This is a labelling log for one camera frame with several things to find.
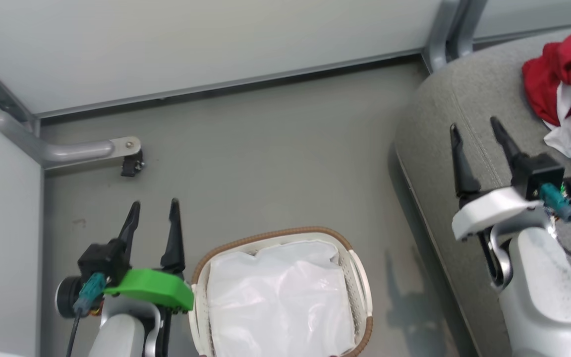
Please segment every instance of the motor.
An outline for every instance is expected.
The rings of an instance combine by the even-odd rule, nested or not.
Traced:
[[[90,357],[167,357],[172,315],[193,309],[193,291],[183,277],[179,201],[171,201],[171,228],[159,269],[129,265],[139,220],[136,201],[118,237],[91,244],[78,260],[81,275],[65,278],[57,287],[57,312],[74,319],[66,357],[72,353],[79,319],[89,314],[100,317]]]

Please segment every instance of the gray floor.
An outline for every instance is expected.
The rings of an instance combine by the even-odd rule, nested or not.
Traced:
[[[46,178],[43,356],[65,352],[72,321],[58,317],[51,302],[57,284],[77,273],[77,257],[92,242],[116,237],[138,199],[131,262],[156,267],[172,197],[181,204],[189,276],[200,258],[226,242],[327,226],[351,241],[369,276],[374,333],[362,356],[472,353],[393,155],[401,109],[425,77],[417,59],[396,61],[46,125],[43,137],[60,144],[136,135],[148,165],[131,179],[107,165]],[[97,327],[97,318],[81,322],[75,356],[86,356]],[[170,355],[197,355],[185,316],[174,319]]]

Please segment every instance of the green 3d-printed part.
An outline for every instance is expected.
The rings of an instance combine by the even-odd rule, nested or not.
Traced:
[[[123,294],[171,309],[193,309],[193,291],[179,278],[153,269],[129,269],[117,287],[105,288],[105,294]]]

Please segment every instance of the laundry basket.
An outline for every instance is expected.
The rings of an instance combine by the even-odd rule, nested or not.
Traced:
[[[211,325],[209,322],[208,300],[206,287],[211,272],[211,260],[220,254],[243,251],[256,254],[257,251],[270,246],[286,244],[297,241],[324,241],[333,244],[338,249],[338,265],[343,270],[347,286],[347,296],[351,307],[351,316],[354,319],[355,345],[342,357],[356,357],[365,348],[371,337],[374,320],[372,319],[371,290],[367,281],[367,274],[360,258],[351,248],[351,244],[336,231],[322,227],[307,227],[286,229],[264,233],[241,239],[211,250],[202,258],[193,273],[192,289],[195,293],[193,310],[188,313],[193,343],[199,355],[216,357],[211,339]]]

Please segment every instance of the white plastic bag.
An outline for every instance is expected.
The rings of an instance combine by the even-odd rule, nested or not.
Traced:
[[[207,296],[217,357],[330,357],[355,346],[335,246],[302,241],[211,260]]]

